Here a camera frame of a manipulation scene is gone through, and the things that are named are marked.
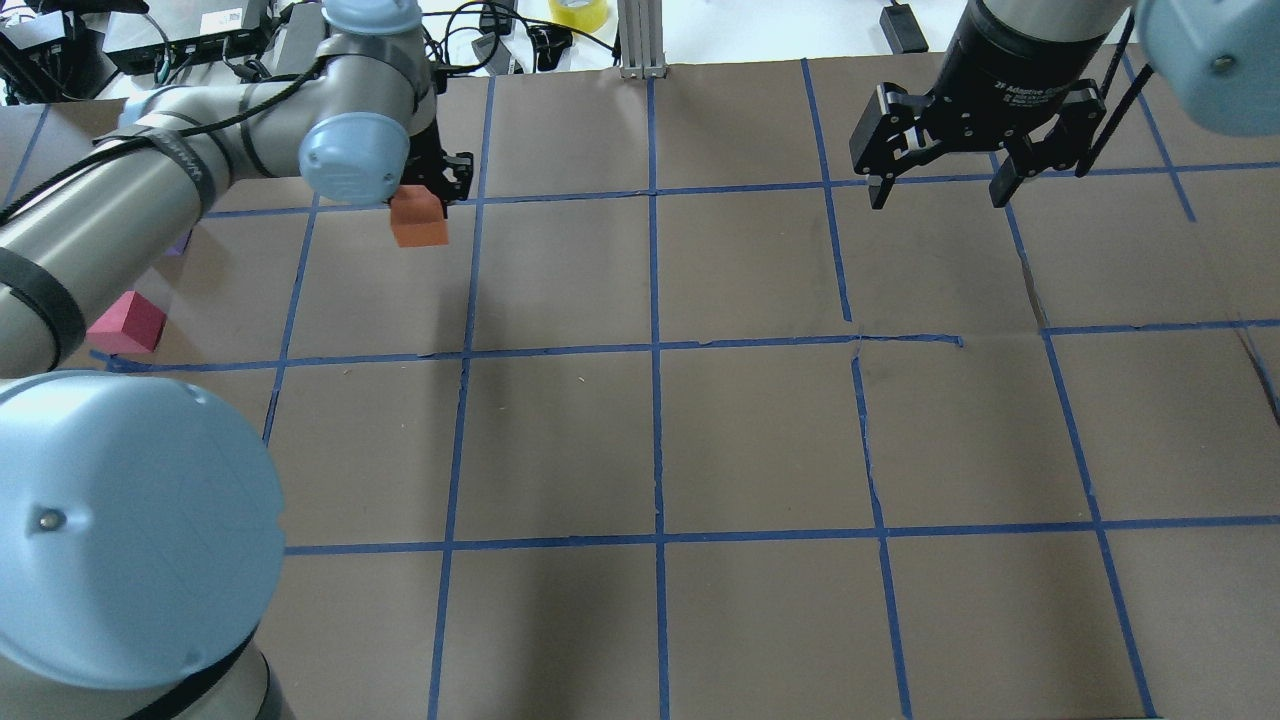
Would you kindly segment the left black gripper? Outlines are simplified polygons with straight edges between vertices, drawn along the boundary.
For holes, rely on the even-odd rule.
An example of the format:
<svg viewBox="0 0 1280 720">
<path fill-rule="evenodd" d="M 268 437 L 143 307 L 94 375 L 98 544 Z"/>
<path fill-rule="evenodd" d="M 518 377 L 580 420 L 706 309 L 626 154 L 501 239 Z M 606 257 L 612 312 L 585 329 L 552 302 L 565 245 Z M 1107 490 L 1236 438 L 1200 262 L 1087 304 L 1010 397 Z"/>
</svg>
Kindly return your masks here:
<svg viewBox="0 0 1280 720">
<path fill-rule="evenodd" d="M 421 184 L 435 193 L 440 220 L 445 222 L 451 208 L 471 196 L 475 156 L 472 152 L 451 154 L 444 150 L 436 105 L 436 95 L 424 95 L 416 101 L 399 184 Z"/>
</svg>

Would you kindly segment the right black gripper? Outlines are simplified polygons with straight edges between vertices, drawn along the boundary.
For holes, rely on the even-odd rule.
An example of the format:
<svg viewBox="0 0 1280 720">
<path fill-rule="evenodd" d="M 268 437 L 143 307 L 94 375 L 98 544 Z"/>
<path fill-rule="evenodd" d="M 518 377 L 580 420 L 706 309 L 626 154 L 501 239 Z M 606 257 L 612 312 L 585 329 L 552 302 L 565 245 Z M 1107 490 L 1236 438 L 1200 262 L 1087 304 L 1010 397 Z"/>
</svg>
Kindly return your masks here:
<svg viewBox="0 0 1280 720">
<path fill-rule="evenodd" d="M 997 209 L 1044 170 L 1084 176 L 1107 114 L 1103 91 L 1085 72 L 1105 38 L 959 26 L 927 92 L 877 85 L 849 140 L 870 209 L 884 209 L 901 176 L 948 154 L 1006 152 L 988 187 Z"/>
</svg>

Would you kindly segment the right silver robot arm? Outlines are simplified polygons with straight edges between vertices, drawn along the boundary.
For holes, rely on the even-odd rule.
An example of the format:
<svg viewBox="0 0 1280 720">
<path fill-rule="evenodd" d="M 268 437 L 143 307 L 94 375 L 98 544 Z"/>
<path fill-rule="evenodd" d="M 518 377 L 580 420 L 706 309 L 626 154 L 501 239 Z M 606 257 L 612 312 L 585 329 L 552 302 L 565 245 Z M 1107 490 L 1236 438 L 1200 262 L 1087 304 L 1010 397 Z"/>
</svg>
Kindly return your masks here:
<svg viewBox="0 0 1280 720">
<path fill-rule="evenodd" d="M 922 95 L 876 87 L 849 140 L 870 206 L 950 154 L 1005 152 L 1004 208 L 1046 170 L 1087 176 L 1153 76 L 1197 126 L 1277 133 L 1275 1 L 969 1 Z"/>
</svg>

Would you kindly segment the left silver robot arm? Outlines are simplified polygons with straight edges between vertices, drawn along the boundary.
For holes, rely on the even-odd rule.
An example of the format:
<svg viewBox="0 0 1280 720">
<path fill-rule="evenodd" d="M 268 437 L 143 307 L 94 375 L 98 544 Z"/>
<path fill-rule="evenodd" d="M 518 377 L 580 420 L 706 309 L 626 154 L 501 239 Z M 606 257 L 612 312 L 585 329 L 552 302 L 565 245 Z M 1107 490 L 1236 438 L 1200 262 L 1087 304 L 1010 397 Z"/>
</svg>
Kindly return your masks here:
<svg viewBox="0 0 1280 720">
<path fill-rule="evenodd" d="M 284 495 L 262 428 L 155 372 L 168 310 L 140 279 L 241 181 L 381 204 L 444 245 L 474 156 L 442 147 L 416 1 L 323 1 L 283 81 L 129 100 L 82 160 L 3 209 L 3 716 L 289 719 L 255 637 L 280 580 Z"/>
</svg>

